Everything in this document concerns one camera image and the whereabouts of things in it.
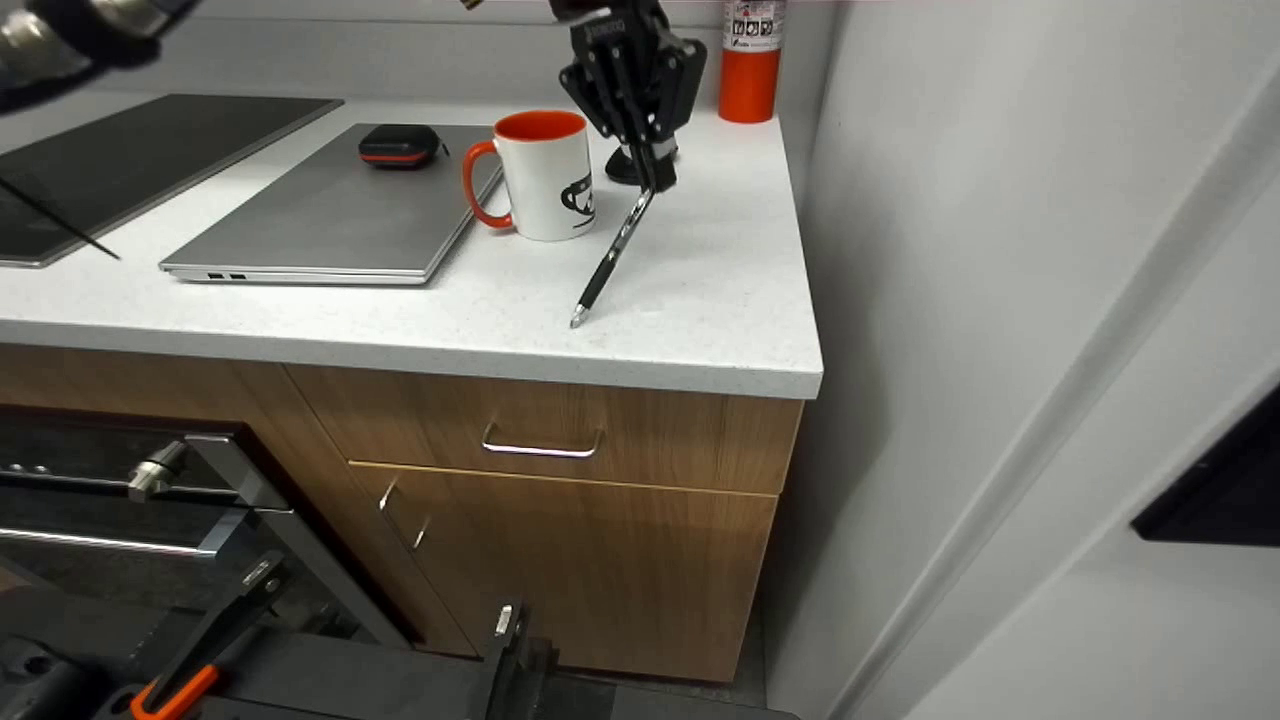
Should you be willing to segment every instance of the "fire extinguisher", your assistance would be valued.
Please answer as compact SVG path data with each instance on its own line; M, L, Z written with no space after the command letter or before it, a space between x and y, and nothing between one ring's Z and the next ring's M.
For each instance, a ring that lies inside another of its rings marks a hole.
M726 0L721 117L759 125L774 105L774 73L785 57L785 0Z

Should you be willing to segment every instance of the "silver laptop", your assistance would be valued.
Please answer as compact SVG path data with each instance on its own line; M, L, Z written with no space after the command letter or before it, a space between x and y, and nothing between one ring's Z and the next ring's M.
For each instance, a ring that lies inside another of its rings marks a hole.
M460 159L493 130L435 125L444 147L414 172L367 168L367 130L348 127L159 266L191 284L429 284L473 227ZM495 159L478 163L476 192L495 185Z

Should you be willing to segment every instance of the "drawer handle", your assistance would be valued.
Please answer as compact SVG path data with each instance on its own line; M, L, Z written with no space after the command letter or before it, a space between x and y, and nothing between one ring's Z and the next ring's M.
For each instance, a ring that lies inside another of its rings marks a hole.
M569 445L515 445L515 441L502 441L495 420L483 425L483 434L478 434L478 446L486 456L546 456L546 461L591 461L598 450L598 434L591 445L581 445L581 446L569 446Z
M399 487L399 478L390 478L390 482L384 487L384 497L377 499L377 510L380 510L380 516L388 520L388 529L402 538L402 531L399 531L399 524L396 524L396 516L390 516L390 497L396 497L396 487ZM429 535L431 535L431 516L425 516L425 524L413 531L408 547L421 553L421 547L429 543Z

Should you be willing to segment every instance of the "mug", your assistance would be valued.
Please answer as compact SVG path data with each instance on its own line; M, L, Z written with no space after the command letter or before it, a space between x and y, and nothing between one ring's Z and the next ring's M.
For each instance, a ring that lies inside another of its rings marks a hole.
M495 153L513 212L486 216L476 195L476 163ZM581 234L591 212L591 153L589 121L576 112L515 112L495 121L493 138L473 142L463 154L463 195L473 216L495 230L526 241Z

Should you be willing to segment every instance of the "wooden cabinet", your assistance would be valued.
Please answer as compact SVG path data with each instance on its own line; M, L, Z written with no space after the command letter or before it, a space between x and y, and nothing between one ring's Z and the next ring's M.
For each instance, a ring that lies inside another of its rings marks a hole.
M0 405L240 420L439 651L733 681L801 399L0 346Z
M735 673L770 499L388 466L357 478L473 642L524 598L564 662Z

